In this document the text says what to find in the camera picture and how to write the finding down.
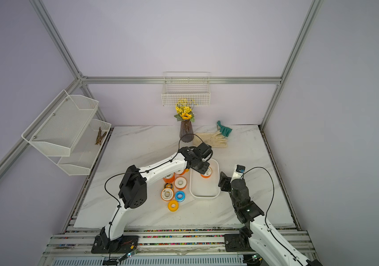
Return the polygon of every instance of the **lavender wall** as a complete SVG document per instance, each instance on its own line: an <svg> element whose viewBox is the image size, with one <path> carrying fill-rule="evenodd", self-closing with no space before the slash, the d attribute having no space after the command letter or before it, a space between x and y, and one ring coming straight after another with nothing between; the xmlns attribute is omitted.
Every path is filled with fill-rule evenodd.
<svg viewBox="0 0 379 266"><path fill-rule="evenodd" d="M0 0L0 160L72 80L30 2ZM37 264L83 180L25 150L0 181L0 265Z"/></svg>
<svg viewBox="0 0 379 266"><path fill-rule="evenodd" d="M179 125L174 107L161 102L162 85L91 84L112 125ZM271 84L213 84L210 106L195 107L195 125L259 125L274 93Z"/></svg>
<svg viewBox="0 0 379 266"><path fill-rule="evenodd" d="M312 0L44 0L83 74L279 77Z"/></svg>
<svg viewBox="0 0 379 266"><path fill-rule="evenodd" d="M266 126L325 266L379 265L379 1L325 1Z"/></svg>

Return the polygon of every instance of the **dark glass vase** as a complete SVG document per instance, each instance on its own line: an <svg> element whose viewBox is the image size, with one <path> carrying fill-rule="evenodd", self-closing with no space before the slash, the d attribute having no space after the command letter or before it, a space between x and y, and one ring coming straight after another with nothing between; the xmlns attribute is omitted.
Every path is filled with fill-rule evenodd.
<svg viewBox="0 0 379 266"><path fill-rule="evenodd" d="M191 142L194 139L194 135L187 134L194 134L194 131L192 131L191 121L181 121L181 132L179 133L179 137L182 138L183 142Z"/></svg>

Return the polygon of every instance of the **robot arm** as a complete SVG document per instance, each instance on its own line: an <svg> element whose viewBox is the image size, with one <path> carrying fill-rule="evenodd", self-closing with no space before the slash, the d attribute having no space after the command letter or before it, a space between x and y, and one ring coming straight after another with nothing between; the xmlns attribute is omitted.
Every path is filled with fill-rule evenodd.
<svg viewBox="0 0 379 266"><path fill-rule="evenodd" d="M168 174L192 168L204 174L208 167L207 157L212 157L212 147L202 143L198 147L183 147L172 156L147 167L130 166L120 183L119 204L113 212L111 222L102 228L100 237L103 248L114 252L120 248L126 213L147 200L147 186ZM232 178L220 173L219 187L229 193L239 221L244 224L239 235L233 235L229 243L253 249L269 266L322 266L298 252L272 226L264 212L250 200L249 189L242 178L244 166L237 165Z"/></svg>
<svg viewBox="0 0 379 266"><path fill-rule="evenodd" d="M172 156L147 167L128 167L119 186L119 204L110 222L100 232L103 247L111 252L118 247L127 224L126 213L147 200L147 186L168 174L186 168L204 174L210 164L203 159L211 157L212 153L212 147L202 143L198 147L182 147Z"/></svg>
<svg viewBox="0 0 379 266"><path fill-rule="evenodd" d="M318 260L310 261L296 250L251 201L246 181L242 178L244 171L244 166L237 165L232 178L220 173L219 187L229 193L235 214L244 224L239 235L228 235L229 238L225 235L227 245L243 250L251 248L269 266L322 266Z"/></svg>

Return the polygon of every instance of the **black mounting plate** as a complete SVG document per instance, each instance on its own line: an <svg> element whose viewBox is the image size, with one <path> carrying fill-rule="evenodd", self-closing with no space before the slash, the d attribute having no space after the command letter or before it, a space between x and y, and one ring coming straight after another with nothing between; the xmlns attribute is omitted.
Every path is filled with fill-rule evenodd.
<svg viewBox="0 0 379 266"><path fill-rule="evenodd" d="M132 251L132 245L137 246L138 245L138 238L139 236L137 235L124 235L122 236L122 240L120 242L118 241L111 241L110 245L112 245L112 251L111 253L129 253ZM95 241L93 242L92 245L92 254L108 254L110 253L108 249L105 249L104 246L102 245L101 241L101 236L97 235L95 237Z"/></svg>
<svg viewBox="0 0 379 266"><path fill-rule="evenodd" d="M239 234L225 234L224 239L226 252L251 251L256 253L250 248L248 243L244 242L244 239L242 239Z"/></svg>

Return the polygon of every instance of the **white mesh shelf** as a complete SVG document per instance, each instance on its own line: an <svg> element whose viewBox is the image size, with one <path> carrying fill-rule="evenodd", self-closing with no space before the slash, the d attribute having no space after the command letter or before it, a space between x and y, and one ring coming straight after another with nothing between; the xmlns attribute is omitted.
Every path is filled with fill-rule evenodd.
<svg viewBox="0 0 379 266"><path fill-rule="evenodd" d="M95 144L100 127L102 134L105 132L108 134L111 124L92 119L71 155L61 157L57 163L58 167L68 175L88 175L101 151L105 139L107 138L106 135L102 139L101 145Z"/></svg>
<svg viewBox="0 0 379 266"><path fill-rule="evenodd" d="M163 106L173 106L180 99L186 99L191 106L210 105L210 84L208 77L165 77L161 100Z"/></svg>
<svg viewBox="0 0 379 266"><path fill-rule="evenodd" d="M98 101L68 95L27 140L45 156L70 156L98 109Z"/></svg>

